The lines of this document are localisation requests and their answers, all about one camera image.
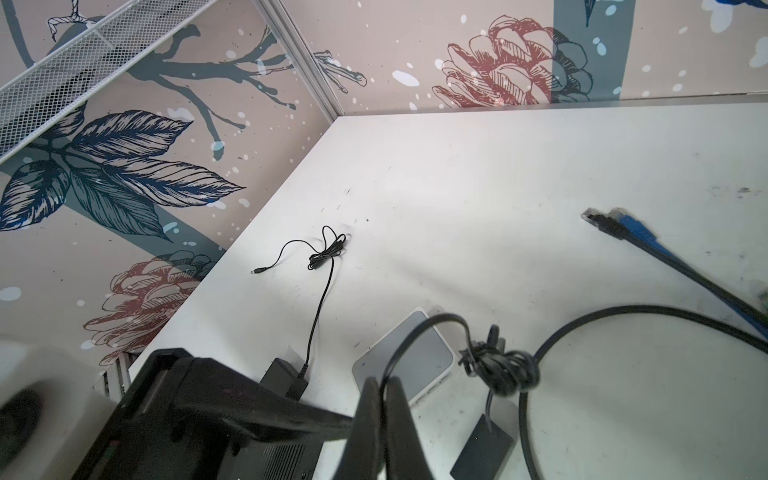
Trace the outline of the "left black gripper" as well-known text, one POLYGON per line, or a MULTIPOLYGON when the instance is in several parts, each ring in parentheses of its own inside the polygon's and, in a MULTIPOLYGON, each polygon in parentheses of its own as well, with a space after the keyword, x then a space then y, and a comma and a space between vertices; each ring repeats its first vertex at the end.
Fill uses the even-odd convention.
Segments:
POLYGON ((217 479, 250 442, 343 440, 351 417, 261 385, 184 349, 154 351, 74 473, 76 479, 217 479))

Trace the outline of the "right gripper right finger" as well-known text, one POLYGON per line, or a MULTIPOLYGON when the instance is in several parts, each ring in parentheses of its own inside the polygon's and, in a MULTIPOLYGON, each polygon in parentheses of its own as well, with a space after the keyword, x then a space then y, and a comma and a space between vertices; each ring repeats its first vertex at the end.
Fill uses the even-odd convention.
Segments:
POLYGON ((433 479, 402 382, 390 377, 383 390, 383 452, 387 479, 433 479))

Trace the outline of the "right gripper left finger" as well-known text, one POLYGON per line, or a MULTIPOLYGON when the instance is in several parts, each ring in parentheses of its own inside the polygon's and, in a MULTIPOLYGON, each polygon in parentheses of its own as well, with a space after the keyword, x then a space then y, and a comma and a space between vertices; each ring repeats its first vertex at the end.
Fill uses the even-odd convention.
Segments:
POLYGON ((363 384, 334 480, 378 478, 382 466, 381 420, 379 384, 369 377, 363 384))

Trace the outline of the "black power adapter with cable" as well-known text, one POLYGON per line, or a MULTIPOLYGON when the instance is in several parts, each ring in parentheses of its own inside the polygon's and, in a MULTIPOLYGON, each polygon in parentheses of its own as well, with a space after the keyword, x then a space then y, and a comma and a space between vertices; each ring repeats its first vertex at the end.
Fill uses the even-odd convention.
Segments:
MULTIPOLYGON (((393 370, 409 346, 426 330, 442 323, 456 323, 463 328, 466 348, 460 351, 459 365, 468 376, 480 379, 488 387, 484 414, 454 463, 451 475, 455 479, 493 479, 514 445, 513 437, 491 419, 493 399, 525 393, 540 382, 540 370, 534 357, 524 351, 505 351, 496 325, 490 327, 485 341, 475 342, 461 316, 440 313, 429 317, 406 337, 387 363, 380 383, 380 398, 383 401, 384 386, 390 377, 394 377, 393 370)), ((385 471, 383 440, 384 435, 380 471, 385 471)))

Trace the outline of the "black network switch box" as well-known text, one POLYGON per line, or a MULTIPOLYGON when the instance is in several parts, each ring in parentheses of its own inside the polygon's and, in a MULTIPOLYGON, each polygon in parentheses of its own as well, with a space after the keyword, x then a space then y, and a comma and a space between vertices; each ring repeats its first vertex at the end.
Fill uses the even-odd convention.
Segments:
POLYGON ((235 445, 227 451, 217 479, 310 480, 322 447, 322 443, 235 445))

